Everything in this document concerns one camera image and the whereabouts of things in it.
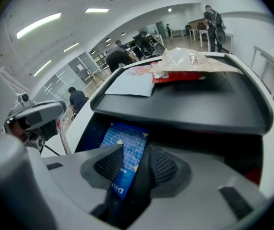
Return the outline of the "white desk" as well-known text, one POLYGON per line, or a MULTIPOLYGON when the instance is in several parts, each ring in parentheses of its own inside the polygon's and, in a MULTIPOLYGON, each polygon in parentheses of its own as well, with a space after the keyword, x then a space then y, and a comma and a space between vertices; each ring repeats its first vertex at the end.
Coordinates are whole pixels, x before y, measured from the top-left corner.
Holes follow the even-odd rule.
POLYGON ((274 57, 255 46, 250 68, 263 82, 274 99, 274 57))
MULTIPOLYGON (((232 54, 232 47, 233 47, 233 35, 229 33, 225 33, 226 42, 222 45, 223 50, 227 51, 228 53, 232 54)), ((199 30, 199 38, 200 38, 200 47, 203 49, 204 47, 210 52, 210 42, 207 30, 199 30)))

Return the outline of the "black drawer box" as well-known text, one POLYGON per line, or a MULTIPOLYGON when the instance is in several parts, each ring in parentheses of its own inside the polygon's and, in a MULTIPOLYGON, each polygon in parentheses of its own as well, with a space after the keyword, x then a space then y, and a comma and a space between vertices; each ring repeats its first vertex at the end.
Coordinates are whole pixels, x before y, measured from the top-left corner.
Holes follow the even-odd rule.
POLYGON ((261 165, 260 190, 274 192, 274 99, 258 76, 238 57, 202 53, 243 73, 204 72, 204 80, 154 85, 150 97, 105 94, 130 66, 112 73, 74 123, 74 152, 100 147, 112 122, 150 131, 162 146, 216 153, 241 174, 261 165))

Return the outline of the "blue grid-print packet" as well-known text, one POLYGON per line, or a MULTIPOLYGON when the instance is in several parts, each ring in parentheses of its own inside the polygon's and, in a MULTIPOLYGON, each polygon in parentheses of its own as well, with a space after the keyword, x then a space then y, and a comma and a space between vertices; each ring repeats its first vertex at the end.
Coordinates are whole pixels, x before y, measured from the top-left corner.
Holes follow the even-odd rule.
POLYGON ((143 156, 150 131, 121 122, 110 124, 100 145, 123 145, 123 159, 119 172, 112 180, 111 189, 117 196, 124 199, 132 185, 143 156))

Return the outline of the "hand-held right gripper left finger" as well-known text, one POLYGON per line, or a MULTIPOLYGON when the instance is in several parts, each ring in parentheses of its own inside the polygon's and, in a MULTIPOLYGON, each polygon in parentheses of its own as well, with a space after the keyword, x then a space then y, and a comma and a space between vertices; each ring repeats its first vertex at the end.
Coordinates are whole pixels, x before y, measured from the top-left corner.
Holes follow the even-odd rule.
POLYGON ((59 197, 51 207, 57 230, 120 230, 111 218, 119 202, 111 187, 123 155, 122 145, 112 145, 43 160, 59 197))

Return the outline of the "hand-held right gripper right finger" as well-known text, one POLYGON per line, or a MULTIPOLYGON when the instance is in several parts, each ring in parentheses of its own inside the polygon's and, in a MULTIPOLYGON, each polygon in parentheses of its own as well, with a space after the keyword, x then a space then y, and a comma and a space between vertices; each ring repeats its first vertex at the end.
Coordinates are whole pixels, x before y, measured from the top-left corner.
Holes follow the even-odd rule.
POLYGON ((222 157, 158 147, 177 175, 153 189, 151 202, 128 230, 238 230, 266 203, 258 186, 222 157))

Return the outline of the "white pink-print packet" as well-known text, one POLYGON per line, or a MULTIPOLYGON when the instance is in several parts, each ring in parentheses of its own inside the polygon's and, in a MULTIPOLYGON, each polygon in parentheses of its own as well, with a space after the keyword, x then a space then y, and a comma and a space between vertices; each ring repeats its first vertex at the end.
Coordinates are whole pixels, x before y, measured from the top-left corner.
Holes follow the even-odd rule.
POLYGON ((105 94, 150 97, 154 88, 150 65, 135 66, 120 74, 105 94))

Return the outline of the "black office chair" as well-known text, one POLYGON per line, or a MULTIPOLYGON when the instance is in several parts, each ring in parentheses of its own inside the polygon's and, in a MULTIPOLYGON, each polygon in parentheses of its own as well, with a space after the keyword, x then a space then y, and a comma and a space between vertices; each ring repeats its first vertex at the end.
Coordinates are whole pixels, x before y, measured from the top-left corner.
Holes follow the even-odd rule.
POLYGON ((134 36, 132 44, 132 50, 139 60, 141 60, 141 58, 148 59, 153 56, 154 48, 148 38, 142 34, 134 36))

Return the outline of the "round wooden side table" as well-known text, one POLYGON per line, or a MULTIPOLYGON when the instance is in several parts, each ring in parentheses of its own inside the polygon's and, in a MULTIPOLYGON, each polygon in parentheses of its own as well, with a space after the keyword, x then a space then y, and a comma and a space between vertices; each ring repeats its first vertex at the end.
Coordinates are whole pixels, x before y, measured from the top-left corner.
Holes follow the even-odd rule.
POLYGON ((98 70, 96 70, 96 71, 94 71, 93 73, 91 73, 91 74, 85 79, 85 81, 88 81, 88 82, 92 81, 92 82, 94 83, 94 85, 98 88, 99 85, 98 85, 98 83, 97 83, 96 80, 95 80, 95 74, 96 74, 97 72, 98 72, 98 70))

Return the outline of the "beige packet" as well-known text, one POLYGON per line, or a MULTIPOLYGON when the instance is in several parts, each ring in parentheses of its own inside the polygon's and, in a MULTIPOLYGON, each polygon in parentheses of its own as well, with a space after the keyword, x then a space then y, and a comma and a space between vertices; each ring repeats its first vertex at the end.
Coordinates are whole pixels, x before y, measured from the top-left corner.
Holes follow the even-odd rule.
POLYGON ((213 58, 207 58, 194 49, 176 47, 165 50, 161 61, 154 64, 149 70, 156 72, 243 72, 229 64, 222 63, 213 58))

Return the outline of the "grey-backed office chair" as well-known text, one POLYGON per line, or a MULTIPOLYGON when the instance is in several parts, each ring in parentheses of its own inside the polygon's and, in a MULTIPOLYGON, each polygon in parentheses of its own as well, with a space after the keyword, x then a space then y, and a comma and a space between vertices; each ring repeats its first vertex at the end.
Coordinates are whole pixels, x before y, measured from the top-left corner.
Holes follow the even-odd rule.
POLYGON ((151 36, 151 38, 152 38, 151 44, 154 48, 154 51, 160 56, 163 55, 165 51, 165 47, 164 47, 162 37, 160 35, 155 35, 155 36, 151 36))

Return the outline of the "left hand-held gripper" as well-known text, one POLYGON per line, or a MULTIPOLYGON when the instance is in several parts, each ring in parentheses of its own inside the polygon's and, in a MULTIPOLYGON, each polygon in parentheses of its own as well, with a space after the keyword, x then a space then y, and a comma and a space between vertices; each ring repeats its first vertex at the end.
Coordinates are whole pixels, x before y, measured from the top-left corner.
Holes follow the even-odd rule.
POLYGON ((26 147, 43 150, 45 141, 58 134, 58 121, 66 112, 63 101, 36 103, 26 92, 17 94, 17 103, 10 109, 3 133, 13 135, 26 147))

